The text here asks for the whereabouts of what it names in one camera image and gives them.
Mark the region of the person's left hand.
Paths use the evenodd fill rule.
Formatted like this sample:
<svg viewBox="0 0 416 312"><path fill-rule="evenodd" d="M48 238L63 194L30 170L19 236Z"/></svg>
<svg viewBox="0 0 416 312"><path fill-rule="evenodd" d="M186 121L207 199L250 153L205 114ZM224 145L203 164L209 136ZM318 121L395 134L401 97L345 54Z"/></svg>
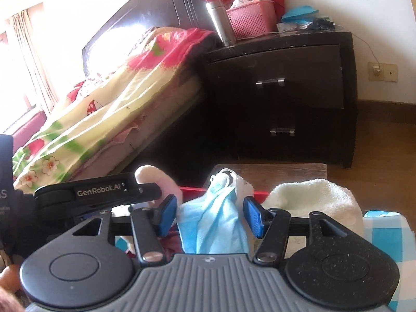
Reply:
<svg viewBox="0 0 416 312"><path fill-rule="evenodd" d="M1 272L1 312L24 312L25 308L16 299L15 293L21 289L20 266L12 264Z"/></svg>

